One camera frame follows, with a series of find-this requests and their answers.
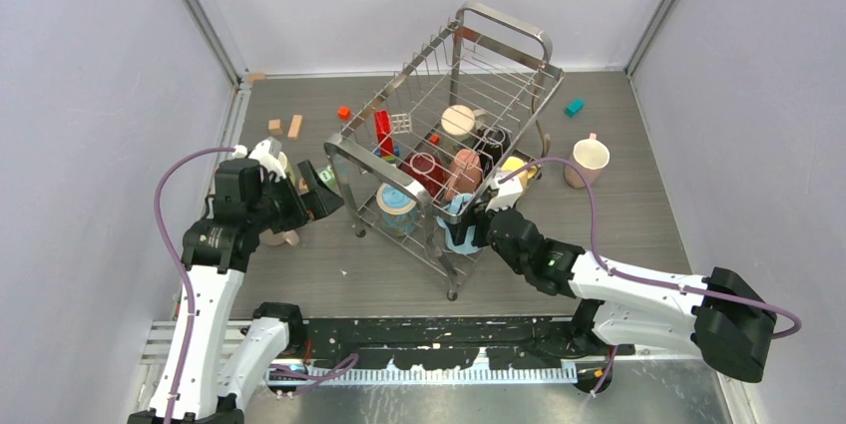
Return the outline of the light blue faceted mug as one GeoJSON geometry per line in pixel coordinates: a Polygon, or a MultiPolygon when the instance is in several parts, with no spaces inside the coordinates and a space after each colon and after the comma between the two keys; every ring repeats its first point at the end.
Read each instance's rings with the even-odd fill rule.
{"type": "MultiPolygon", "coordinates": [[[[447,205],[447,212],[458,213],[471,201],[471,197],[471,194],[454,195],[447,205]]],[[[470,255],[481,250],[481,247],[474,243],[477,231],[474,224],[468,224],[464,228],[464,234],[461,235],[461,228],[457,224],[447,224],[442,217],[437,217],[436,220],[437,224],[445,231],[445,245],[451,252],[470,255]]]]}

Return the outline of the iridescent pink mug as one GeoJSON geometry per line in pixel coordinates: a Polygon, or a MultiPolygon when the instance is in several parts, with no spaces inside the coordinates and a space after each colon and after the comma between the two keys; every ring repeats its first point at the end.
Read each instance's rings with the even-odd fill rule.
{"type": "Polygon", "coordinates": [[[274,232],[268,229],[259,235],[259,242],[265,246],[281,246],[284,244],[297,246],[300,243],[300,237],[296,230],[274,232]]]}

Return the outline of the pale yellow faceted mug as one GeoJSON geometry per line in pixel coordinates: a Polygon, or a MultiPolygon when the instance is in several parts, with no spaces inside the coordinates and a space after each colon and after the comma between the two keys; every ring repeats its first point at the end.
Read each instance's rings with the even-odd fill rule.
{"type": "Polygon", "coordinates": [[[279,152],[277,155],[277,159],[280,163],[280,166],[284,170],[286,178],[294,185],[297,185],[297,175],[295,170],[293,169],[290,160],[288,159],[287,155],[284,152],[279,152]]]}

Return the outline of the pink faceted mug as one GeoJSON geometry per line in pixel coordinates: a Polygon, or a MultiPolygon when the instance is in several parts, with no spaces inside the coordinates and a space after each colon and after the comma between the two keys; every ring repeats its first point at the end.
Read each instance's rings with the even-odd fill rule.
{"type": "Polygon", "coordinates": [[[583,189],[591,185],[610,162],[610,150],[598,140],[595,133],[576,142],[569,161],[572,167],[565,166],[564,178],[574,189],[583,189]]]}

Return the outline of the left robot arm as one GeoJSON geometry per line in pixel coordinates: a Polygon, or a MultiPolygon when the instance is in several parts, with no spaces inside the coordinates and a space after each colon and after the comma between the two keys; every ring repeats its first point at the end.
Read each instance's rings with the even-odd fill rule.
{"type": "Polygon", "coordinates": [[[230,312],[260,235],[296,230],[344,205],[310,161],[298,168],[305,194],[283,172],[255,159],[229,159],[217,167],[208,213],[184,233],[183,250],[172,254],[184,293],[163,375],[148,409],[130,415],[129,422],[241,423],[271,362],[304,349],[299,307],[265,302],[235,352],[222,356],[230,312]]]}

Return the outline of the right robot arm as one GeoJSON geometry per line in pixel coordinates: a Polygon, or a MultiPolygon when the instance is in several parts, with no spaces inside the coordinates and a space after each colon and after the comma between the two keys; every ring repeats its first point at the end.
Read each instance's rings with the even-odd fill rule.
{"type": "Polygon", "coordinates": [[[444,227],[447,243],[488,247],[537,291],[578,299],[569,336],[583,354],[644,345],[699,357],[743,382],[763,378],[776,314],[733,270],[673,274],[598,257],[543,236],[515,209],[475,208],[444,227]]]}

